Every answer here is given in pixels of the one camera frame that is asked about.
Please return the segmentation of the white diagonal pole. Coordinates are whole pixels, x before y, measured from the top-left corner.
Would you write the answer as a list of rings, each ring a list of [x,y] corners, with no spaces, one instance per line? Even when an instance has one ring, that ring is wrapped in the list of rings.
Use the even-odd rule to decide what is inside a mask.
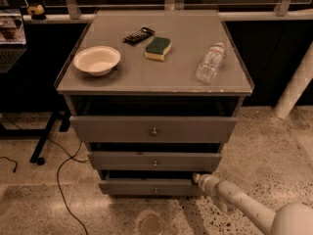
[[[278,118],[286,118],[313,79],[313,42],[310,44],[285,91],[274,107]]]

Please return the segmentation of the black calculator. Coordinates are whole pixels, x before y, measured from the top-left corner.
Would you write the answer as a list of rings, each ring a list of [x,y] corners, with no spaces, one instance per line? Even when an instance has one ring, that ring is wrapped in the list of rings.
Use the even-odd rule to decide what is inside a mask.
[[[153,36],[155,32],[147,27],[142,27],[139,31],[132,33],[124,38],[124,41],[128,44],[136,45],[143,40]]]

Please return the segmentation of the yellow black tape dispenser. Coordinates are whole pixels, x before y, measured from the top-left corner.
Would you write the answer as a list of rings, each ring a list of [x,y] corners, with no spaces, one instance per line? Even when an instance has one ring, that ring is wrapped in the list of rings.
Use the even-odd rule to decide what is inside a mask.
[[[33,20],[45,20],[45,8],[41,4],[33,4],[27,7],[27,12]]]

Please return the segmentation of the black desk leg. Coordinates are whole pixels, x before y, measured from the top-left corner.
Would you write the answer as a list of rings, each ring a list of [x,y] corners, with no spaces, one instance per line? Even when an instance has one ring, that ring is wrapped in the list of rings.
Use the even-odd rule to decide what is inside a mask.
[[[40,154],[48,139],[49,133],[52,130],[53,124],[57,119],[62,121],[60,131],[67,132],[70,127],[69,111],[65,111],[63,114],[52,112],[46,126],[42,129],[21,129],[20,127],[17,127],[16,129],[7,129],[3,123],[0,123],[0,139],[37,139],[38,143],[29,161],[32,164],[43,165],[45,161],[40,157]]]

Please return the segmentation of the green yellow sponge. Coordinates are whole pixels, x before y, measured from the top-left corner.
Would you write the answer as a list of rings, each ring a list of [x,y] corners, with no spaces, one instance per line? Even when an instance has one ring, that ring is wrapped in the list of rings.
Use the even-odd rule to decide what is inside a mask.
[[[171,41],[168,38],[155,37],[145,48],[145,57],[151,60],[164,61],[171,49]]]

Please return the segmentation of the grey drawer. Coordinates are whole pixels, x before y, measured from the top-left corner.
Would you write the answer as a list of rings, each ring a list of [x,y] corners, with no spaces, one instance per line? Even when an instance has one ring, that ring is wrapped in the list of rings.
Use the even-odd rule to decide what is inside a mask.
[[[95,169],[208,172],[221,160],[219,154],[165,152],[90,152],[88,158]]]
[[[236,117],[71,117],[84,142],[226,143]]]
[[[201,196],[190,171],[102,170],[104,194],[125,196]]]

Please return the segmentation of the white paper bowl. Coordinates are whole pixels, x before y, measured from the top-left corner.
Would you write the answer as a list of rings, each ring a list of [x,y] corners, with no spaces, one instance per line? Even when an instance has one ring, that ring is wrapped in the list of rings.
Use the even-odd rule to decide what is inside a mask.
[[[74,66],[93,76],[109,73],[120,61],[117,50],[108,46],[95,46],[80,51],[73,59]]]

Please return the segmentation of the grey middle drawer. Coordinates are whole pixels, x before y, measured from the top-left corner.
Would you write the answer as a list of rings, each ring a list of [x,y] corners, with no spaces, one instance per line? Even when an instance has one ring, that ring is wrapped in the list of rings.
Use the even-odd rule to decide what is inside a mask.
[[[208,172],[221,160],[219,154],[165,152],[90,152],[88,158],[95,169]]]

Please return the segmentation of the grey top drawer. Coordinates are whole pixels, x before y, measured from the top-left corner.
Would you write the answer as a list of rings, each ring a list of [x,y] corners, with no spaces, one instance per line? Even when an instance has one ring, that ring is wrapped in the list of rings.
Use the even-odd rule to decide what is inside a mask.
[[[236,117],[71,117],[84,142],[226,143]]]

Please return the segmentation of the laptop computer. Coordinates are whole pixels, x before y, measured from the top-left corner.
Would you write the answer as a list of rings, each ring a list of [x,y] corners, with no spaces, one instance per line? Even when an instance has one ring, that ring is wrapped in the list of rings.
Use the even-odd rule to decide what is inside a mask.
[[[8,72],[27,49],[20,9],[0,10],[0,72]]]

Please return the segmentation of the grey drawer cabinet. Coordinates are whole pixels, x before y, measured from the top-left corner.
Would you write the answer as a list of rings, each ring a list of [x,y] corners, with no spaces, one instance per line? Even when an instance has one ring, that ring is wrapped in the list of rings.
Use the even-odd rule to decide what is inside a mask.
[[[124,38],[142,27],[155,34],[136,45]],[[146,46],[168,38],[164,61],[147,59]],[[224,62],[210,84],[193,79],[208,48],[222,42]],[[110,46],[121,60],[108,74],[93,77],[69,66],[57,86],[70,117],[236,118],[253,83],[227,28],[214,11],[100,11],[82,35],[80,47]],[[83,142],[90,152],[212,153],[225,143]]]

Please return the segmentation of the clear plastic water bottle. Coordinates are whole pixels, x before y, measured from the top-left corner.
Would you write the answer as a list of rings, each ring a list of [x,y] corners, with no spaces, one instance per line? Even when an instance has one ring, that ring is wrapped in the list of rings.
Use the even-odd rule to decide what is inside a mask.
[[[221,68],[226,56],[226,48],[222,42],[212,44],[199,61],[193,79],[204,84],[210,84]]]

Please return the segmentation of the grey bottom drawer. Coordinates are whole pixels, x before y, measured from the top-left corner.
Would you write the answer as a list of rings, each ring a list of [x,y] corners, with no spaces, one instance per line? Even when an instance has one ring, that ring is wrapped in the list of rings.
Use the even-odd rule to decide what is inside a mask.
[[[201,196],[190,171],[102,170],[104,194],[125,196]]]

